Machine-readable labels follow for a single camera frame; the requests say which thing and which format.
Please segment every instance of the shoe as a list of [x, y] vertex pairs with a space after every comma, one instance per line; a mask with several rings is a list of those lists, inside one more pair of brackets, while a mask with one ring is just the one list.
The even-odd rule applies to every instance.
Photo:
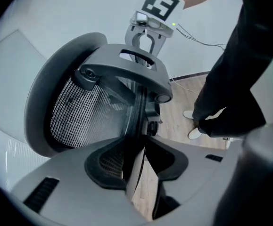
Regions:
[[193, 119], [193, 111], [185, 111], [183, 112], [183, 116], [189, 119]]
[[202, 135], [202, 133], [198, 130], [198, 128], [195, 128], [193, 131], [191, 131], [188, 134], [188, 138], [190, 140], [194, 140], [194, 139], [197, 139], [198, 137], [200, 137], [201, 135]]

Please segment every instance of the white wall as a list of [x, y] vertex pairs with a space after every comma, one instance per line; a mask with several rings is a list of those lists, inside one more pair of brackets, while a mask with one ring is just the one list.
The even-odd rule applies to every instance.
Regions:
[[[19, 28], [46, 59], [88, 32], [101, 32], [110, 43], [124, 43], [136, 1], [15, 0], [0, 21], [0, 40]], [[209, 0], [184, 10], [181, 24], [202, 42], [226, 43], [241, 4], [241, 0]], [[172, 78], [209, 71], [221, 53], [220, 48], [200, 45], [176, 32], [159, 58]]]

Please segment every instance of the black cable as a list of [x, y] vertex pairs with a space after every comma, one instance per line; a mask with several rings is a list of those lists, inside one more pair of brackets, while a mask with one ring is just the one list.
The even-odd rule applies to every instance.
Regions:
[[195, 42], [197, 42], [197, 43], [200, 43], [200, 44], [202, 44], [202, 45], [206, 45], [206, 46], [215, 46], [215, 47], [220, 47], [223, 51], [225, 50], [223, 47], [221, 47], [220, 45], [226, 45], [226, 44], [207, 44], [207, 43], [203, 43], [203, 42], [200, 42], [200, 41], [198, 41], [197, 39], [195, 39], [194, 38], [194, 36], [193, 35], [191, 35], [188, 31], [186, 31], [180, 24], [178, 24], [188, 35], [186, 35], [186, 34], [184, 34], [182, 31], [180, 31], [178, 28], [177, 28], [177, 30], [178, 30], [178, 32], [180, 32], [185, 38], [187, 38], [187, 39], [190, 39], [190, 40], [193, 40], [193, 41], [195, 41]]

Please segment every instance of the person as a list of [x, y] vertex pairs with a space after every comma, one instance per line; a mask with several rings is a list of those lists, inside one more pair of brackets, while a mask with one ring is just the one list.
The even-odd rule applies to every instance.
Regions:
[[[206, 0], [184, 0], [184, 8]], [[265, 124], [250, 88], [273, 58], [273, 0], [243, 0], [238, 23], [226, 49], [206, 78], [193, 111], [183, 115], [194, 120], [188, 137], [241, 137]], [[221, 114], [209, 119], [219, 110]]]

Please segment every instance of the cable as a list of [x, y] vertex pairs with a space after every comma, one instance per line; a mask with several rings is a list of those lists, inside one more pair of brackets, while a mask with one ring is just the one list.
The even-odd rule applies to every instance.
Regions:
[[191, 89], [187, 89], [187, 88], [185, 88], [185, 87], [183, 87], [182, 85], [180, 85], [180, 84], [178, 84], [175, 80], [173, 80], [173, 79], [171, 79], [175, 84], [177, 84], [178, 86], [180, 86], [181, 88], [183, 88], [183, 89], [185, 89], [185, 90], [188, 90], [188, 91], [191, 91], [191, 92], [193, 92], [194, 94], [196, 94], [196, 95], [199, 95], [199, 94], [197, 94], [195, 91], [193, 91], [193, 90], [191, 90]]
[[195, 39], [195, 37], [193, 36], [193, 35], [191, 35], [188, 31], [186, 31], [180, 24], [178, 24], [188, 35], [186, 35], [186, 34], [184, 34], [183, 32], [181, 32], [178, 28], [177, 28], [177, 30], [178, 30], [178, 32], [180, 32], [185, 38], [187, 38], [187, 39], [190, 39], [190, 40], [193, 40], [193, 41], [195, 41], [195, 42], [197, 42], [197, 43], [200, 43], [200, 44], [202, 44], [202, 45], [206, 45], [206, 46], [215, 46], [215, 47], [220, 47], [223, 51], [225, 50], [223, 47], [221, 47], [220, 45], [226, 45], [225, 43], [222, 43], [222, 44], [206, 44], [206, 43], [203, 43], [203, 42], [200, 42], [200, 41], [198, 41], [197, 39]]

